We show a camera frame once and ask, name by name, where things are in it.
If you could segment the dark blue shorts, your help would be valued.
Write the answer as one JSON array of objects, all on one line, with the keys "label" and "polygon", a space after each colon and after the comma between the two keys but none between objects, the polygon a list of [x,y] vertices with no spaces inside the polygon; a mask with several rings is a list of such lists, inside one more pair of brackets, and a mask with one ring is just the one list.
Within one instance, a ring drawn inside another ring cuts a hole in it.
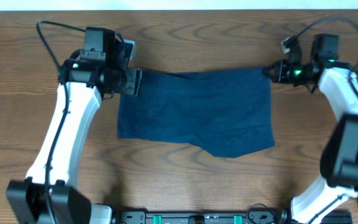
[{"label": "dark blue shorts", "polygon": [[227,158],[273,147],[270,81],[260,68],[144,71],[138,95],[120,97],[117,135],[188,143]]}]

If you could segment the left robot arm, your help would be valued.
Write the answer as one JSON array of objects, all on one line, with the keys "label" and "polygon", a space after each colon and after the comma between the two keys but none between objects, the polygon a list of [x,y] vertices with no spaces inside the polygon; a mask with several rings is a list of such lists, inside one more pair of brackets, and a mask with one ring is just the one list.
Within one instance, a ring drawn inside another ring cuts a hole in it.
[{"label": "left robot arm", "polygon": [[57,102],[44,143],[24,180],[6,196],[19,223],[114,223],[109,205],[92,203],[77,189],[79,161],[94,115],[106,95],[136,96],[142,70],[129,67],[136,44],[118,32],[84,30],[82,49],[58,68]]}]

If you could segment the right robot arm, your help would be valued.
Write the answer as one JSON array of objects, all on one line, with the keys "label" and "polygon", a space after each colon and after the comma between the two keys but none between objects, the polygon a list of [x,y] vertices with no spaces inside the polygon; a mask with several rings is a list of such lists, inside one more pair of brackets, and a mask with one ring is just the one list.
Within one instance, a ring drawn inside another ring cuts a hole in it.
[{"label": "right robot arm", "polygon": [[358,197],[358,76],[350,63],[339,59],[338,45],[337,35],[316,34],[311,60],[302,63],[294,35],[281,42],[288,58],[262,70],[274,83],[319,89],[337,119],[321,155],[320,175],[292,198],[278,216],[279,223],[322,223],[333,210]]}]

